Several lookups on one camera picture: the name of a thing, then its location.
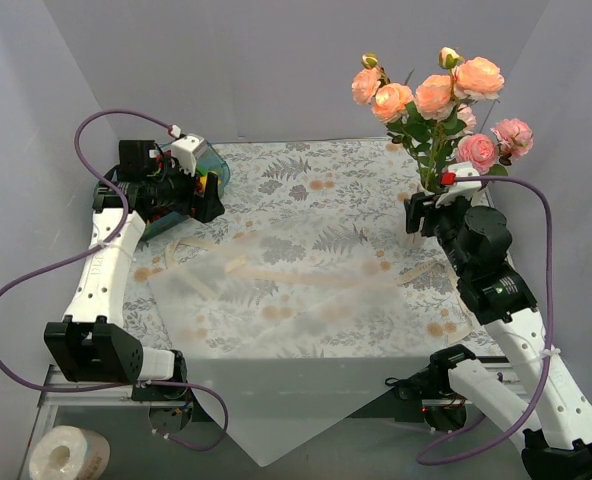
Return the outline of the peach rose stem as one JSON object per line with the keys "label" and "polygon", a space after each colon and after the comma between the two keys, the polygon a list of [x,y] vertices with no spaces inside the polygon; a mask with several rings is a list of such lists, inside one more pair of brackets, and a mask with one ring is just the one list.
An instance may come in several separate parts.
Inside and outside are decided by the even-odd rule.
{"label": "peach rose stem", "polygon": [[371,108],[374,117],[386,126],[392,142],[403,146],[420,169],[420,156],[413,150],[412,136],[404,127],[407,105],[413,101],[411,88],[392,82],[374,53],[363,54],[361,65],[351,83],[353,101]]}

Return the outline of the pink artificial flower bouquet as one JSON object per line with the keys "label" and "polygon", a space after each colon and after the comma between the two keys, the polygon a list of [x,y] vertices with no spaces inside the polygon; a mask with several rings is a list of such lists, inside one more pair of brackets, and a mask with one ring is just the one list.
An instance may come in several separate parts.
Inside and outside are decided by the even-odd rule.
{"label": "pink artificial flower bouquet", "polygon": [[494,62],[480,56],[466,59],[450,47],[441,48],[438,65],[442,72],[416,88],[409,123],[422,165],[421,185],[433,192],[440,189],[439,176],[453,160],[458,141],[467,136],[459,134],[465,127],[457,119],[459,107],[496,100],[505,84]]}

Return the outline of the pink rose stem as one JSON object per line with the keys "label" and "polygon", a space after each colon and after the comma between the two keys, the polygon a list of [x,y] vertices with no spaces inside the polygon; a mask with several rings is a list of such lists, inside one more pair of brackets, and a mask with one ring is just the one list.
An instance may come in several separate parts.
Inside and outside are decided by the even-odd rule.
{"label": "pink rose stem", "polygon": [[481,175],[506,175],[506,169],[533,147],[534,134],[518,119],[504,119],[492,129],[492,135],[472,134],[460,139],[456,149],[458,163],[470,163]]}
{"label": "pink rose stem", "polygon": [[465,127],[459,132],[460,135],[468,135],[474,132],[477,120],[469,106],[461,105],[459,107],[457,119],[465,124]]}

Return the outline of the white paper bouquet wrap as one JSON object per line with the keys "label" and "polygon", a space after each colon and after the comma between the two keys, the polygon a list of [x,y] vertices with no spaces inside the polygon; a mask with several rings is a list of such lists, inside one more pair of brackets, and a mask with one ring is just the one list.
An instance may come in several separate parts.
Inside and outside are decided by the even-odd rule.
{"label": "white paper bouquet wrap", "polygon": [[396,244],[278,230],[171,242],[149,280],[203,408],[260,466],[379,397],[425,358]]}

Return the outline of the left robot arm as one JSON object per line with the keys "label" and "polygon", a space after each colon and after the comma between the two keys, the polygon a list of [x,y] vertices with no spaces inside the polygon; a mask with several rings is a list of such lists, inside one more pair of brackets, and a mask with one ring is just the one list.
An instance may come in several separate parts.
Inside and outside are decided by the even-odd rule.
{"label": "left robot arm", "polygon": [[124,328],[123,300],[138,243],[179,217],[208,223],[222,215],[229,167],[196,135],[168,145],[122,140],[119,162],[98,182],[92,203],[93,254],[59,322],[44,331],[45,344],[71,382],[135,384],[154,381],[169,400],[181,398],[189,377],[181,356],[145,347]]}

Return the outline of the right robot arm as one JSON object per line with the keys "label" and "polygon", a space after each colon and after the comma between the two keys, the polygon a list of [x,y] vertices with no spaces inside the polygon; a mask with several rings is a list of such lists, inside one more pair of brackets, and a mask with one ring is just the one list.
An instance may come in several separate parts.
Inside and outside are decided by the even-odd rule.
{"label": "right robot arm", "polygon": [[465,197],[443,205],[438,196],[424,193],[406,200],[405,212],[407,232],[437,239],[465,307],[502,349],[536,405],[516,427],[527,402],[461,344],[435,352],[424,369],[406,379],[390,377],[386,385],[411,397],[458,394],[471,401],[512,433],[533,479],[592,479],[592,405],[559,353],[546,344],[537,301],[507,259],[512,236],[505,216]]}

